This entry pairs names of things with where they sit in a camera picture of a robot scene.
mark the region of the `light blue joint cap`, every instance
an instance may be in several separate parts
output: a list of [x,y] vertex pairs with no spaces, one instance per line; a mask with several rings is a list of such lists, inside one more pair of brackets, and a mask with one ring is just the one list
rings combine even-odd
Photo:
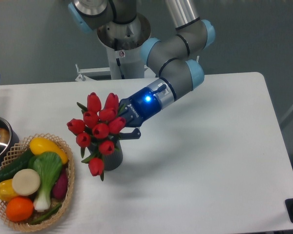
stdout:
[[92,29],[89,28],[88,24],[83,20],[83,18],[79,15],[78,11],[73,6],[73,3],[71,2],[68,5],[68,10],[70,14],[72,15],[74,21],[77,23],[78,27],[84,32],[84,33],[91,33]]
[[203,19],[201,21],[205,24],[206,29],[207,29],[207,41],[206,41],[206,45],[204,47],[204,49],[205,49],[215,41],[216,32],[215,32],[213,25],[208,20]]
[[192,76],[192,84],[193,84],[193,90],[203,83],[204,81],[204,71],[202,67],[194,60],[188,60],[186,61],[186,64],[188,65],[191,76]]
[[141,56],[142,61],[145,63],[145,65],[147,65],[147,58],[148,58],[148,55],[150,54],[153,46],[159,41],[160,40],[158,40],[157,38],[149,38],[141,46],[140,56]]

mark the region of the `bok choy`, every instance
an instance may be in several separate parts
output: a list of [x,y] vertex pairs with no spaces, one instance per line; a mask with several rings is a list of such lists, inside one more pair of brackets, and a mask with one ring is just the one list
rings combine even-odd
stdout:
[[34,207],[36,211],[43,212],[50,208],[50,193],[60,176],[62,160],[57,153],[45,152],[37,156],[32,167],[39,174],[41,180],[37,196],[34,200]]

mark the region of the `green bean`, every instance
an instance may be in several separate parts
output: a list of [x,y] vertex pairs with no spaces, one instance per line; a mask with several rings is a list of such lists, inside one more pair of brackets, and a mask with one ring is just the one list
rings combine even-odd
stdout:
[[54,215],[56,212],[58,212],[58,210],[60,209],[60,207],[62,206],[62,204],[59,202],[58,204],[55,205],[55,207],[51,208],[47,213],[41,215],[40,217],[32,220],[29,224],[30,225],[36,225],[39,224],[47,219],[49,219],[52,215]]

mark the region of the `white table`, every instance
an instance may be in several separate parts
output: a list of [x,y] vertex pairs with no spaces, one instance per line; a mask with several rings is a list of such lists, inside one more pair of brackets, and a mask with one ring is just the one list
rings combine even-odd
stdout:
[[[126,98],[154,78],[0,86],[0,116],[20,138],[62,137],[76,164],[66,215],[41,233],[235,234],[293,229],[293,171],[263,76],[205,82],[122,141],[123,163],[92,177],[66,123],[91,92]],[[0,220],[0,233],[15,233]]]

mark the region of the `blue light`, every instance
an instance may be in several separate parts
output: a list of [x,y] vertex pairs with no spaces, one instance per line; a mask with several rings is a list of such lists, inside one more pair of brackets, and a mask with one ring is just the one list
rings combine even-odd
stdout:
[[146,101],[146,102],[151,101],[151,97],[150,97],[150,96],[146,96],[145,101]]

